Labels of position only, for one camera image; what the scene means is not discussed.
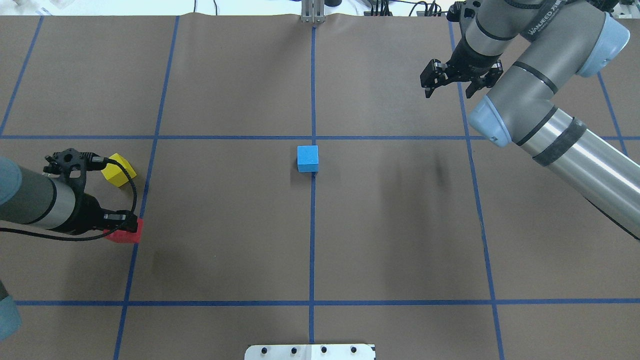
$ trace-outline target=blue joint cap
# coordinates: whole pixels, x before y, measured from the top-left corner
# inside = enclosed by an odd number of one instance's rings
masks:
[[[318,146],[298,146],[298,171],[317,172],[318,167]]]
[[[602,26],[596,46],[577,74],[584,78],[597,74],[627,46],[630,37],[627,28],[611,16],[605,15],[604,26]]]
[[[499,147],[505,147],[511,142],[507,126],[487,95],[469,114],[469,125]]]
[[[0,205],[11,200],[22,185],[22,171],[18,164],[0,156]]]
[[[16,332],[20,325],[22,325],[22,319],[11,295],[0,300],[0,341]]]

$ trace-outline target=colored block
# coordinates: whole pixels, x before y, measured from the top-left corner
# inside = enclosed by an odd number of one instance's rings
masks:
[[[318,169],[318,146],[298,146],[298,171],[317,172]]]
[[[142,221],[141,218],[138,218],[138,231],[136,231],[135,233],[130,233],[124,230],[118,230],[115,233],[111,235],[107,235],[105,237],[115,243],[138,244],[140,243],[140,237],[142,236],[142,227],[144,226],[144,224],[145,222]],[[103,230],[102,233],[104,234],[108,232],[109,232],[108,230]]]
[[[131,164],[129,164],[129,162],[117,152],[111,155],[109,159],[119,162],[125,169],[127,169],[127,172],[131,176],[131,179],[136,177],[136,172],[131,167]],[[102,175],[104,175],[104,178],[107,179],[107,181],[117,187],[121,187],[122,185],[129,182],[124,172],[122,172],[122,170],[120,170],[120,168],[114,164],[108,164],[107,167],[102,170]]]

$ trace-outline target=black cable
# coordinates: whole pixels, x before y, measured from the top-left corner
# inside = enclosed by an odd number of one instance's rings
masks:
[[[109,164],[117,165],[120,168],[120,170],[122,170],[122,172],[127,176],[127,180],[129,181],[129,184],[131,185],[131,191],[133,192],[133,203],[131,204],[131,213],[133,214],[133,212],[136,211],[136,205],[138,203],[138,191],[136,190],[136,184],[134,184],[133,179],[131,179],[131,175],[129,175],[129,172],[127,171],[127,169],[124,168],[124,166],[122,166],[122,164],[120,164],[119,162],[117,162],[115,160],[109,159],[109,158],[104,158],[104,161],[106,163],[109,163]],[[50,239],[50,240],[89,241],[89,240],[101,239],[101,238],[103,238],[105,236],[111,235],[111,234],[115,233],[116,231],[120,230],[124,226],[125,223],[126,223],[126,220],[123,221],[122,223],[120,223],[120,225],[116,226],[115,228],[109,230],[106,233],[102,233],[100,235],[95,235],[95,236],[89,236],[89,237],[86,237],[86,238],[69,238],[69,237],[64,237],[64,236],[40,234],[40,233],[33,233],[31,231],[26,231],[26,230],[10,229],[8,227],[0,227],[0,232],[28,235],[28,236],[34,236],[36,238],[45,238],[45,239]]]
[[[415,7],[420,5],[420,4],[424,4],[424,11],[427,11],[427,6],[429,6],[429,4],[427,4],[426,1],[418,1],[417,3],[413,3],[413,8],[411,8],[411,11],[409,12],[409,16],[411,16],[411,14],[413,14],[413,11],[415,10]]]

